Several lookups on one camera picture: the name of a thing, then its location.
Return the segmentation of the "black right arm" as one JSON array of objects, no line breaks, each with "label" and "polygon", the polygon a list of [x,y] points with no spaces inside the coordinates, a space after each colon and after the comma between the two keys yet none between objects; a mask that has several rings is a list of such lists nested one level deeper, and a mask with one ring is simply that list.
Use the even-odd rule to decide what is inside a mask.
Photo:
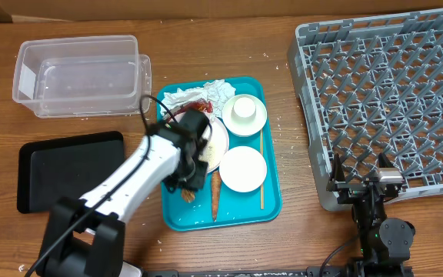
[{"label": "black right arm", "polygon": [[[407,221],[389,218],[385,203],[398,197],[404,183],[400,171],[387,156],[378,156],[379,167],[364,181],[352,183],[345,179],[339,154],[335,154],[326,189],[337,192],[339,204],[350,204],[358,234],[334,250],[321,264],[320,276],[344,277],[412,277],[411,267],[404,262],[411,257],[415,227]],[[351,258],[346,265],[332,267],[328,262],[342,249],[360,242],[361,258]]]}]

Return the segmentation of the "large white plate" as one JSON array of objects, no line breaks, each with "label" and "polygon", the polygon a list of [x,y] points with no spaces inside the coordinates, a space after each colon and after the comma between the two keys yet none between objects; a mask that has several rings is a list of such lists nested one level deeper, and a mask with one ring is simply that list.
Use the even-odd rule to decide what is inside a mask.
[{"label": "large white plate", "polygon": [[[222,157],[228,151],[229,137],[228,131],[220,119],[212,113],[203,113],[208,117],[210,124],[202,136],[208,140],[208,143],[200,153],[199,159],[208,163],[207,173],[211,173],[219,167]],[[179,122],[183,115],[184,112],[169,119],[168,122]]]}]

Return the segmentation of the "red snack wrapper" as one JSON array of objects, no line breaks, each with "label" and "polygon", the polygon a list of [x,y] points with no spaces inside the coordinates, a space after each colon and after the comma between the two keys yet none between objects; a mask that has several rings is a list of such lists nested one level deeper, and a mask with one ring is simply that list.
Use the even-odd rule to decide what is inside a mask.
[{"label": "red snack wrapper", "polygon": [[200,99],[193,102],[187,102],[185,104],[181,104],[179,107],[176,107],[173,111],[174,115],[181,114],[186,112],[189,109],[194,109],[200,112],[213,113],[213,105],[207,100]]}]

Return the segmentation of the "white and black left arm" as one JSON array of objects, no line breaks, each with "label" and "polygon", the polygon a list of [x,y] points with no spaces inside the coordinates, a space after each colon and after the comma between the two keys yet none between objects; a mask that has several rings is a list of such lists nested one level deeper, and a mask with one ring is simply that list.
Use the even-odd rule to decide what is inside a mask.
[{"label": "white and black left arm", "polygon": [[147,125],[139,147],[103,183],[50,210],[38,259],[26,274],[141,276],[124,260],[126,224],[159,184],[169,192],[203,188],[208,164],[199,154],[210,128],[208,117],[193,109],[179,120]]}]

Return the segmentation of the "brown food chunk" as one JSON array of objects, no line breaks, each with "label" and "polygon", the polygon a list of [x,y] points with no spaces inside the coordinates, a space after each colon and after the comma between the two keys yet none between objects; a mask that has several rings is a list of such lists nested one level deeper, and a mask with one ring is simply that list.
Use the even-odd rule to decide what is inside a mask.
[{"label": "brown food chunk", "polygon": [[182,189],[181,197],[185,202],[192,203],[195,200],[195,192],[190,189]]}]

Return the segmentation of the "white napkin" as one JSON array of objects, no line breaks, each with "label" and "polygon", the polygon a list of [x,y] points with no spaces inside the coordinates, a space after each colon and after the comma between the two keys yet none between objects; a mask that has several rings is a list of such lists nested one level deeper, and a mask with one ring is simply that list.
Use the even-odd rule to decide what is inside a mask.
[{"label": "white napkin", "polygon": [[177,88],[176,92],[165,92],[162,103],[171,111],[180,108],[182,105],[205,101],[212,104],[212,114],[221,118],[222,109],[228,100],[235,96],[236,89],[224,79],[206,82],[203,86],[187,88],[183,90]]}]

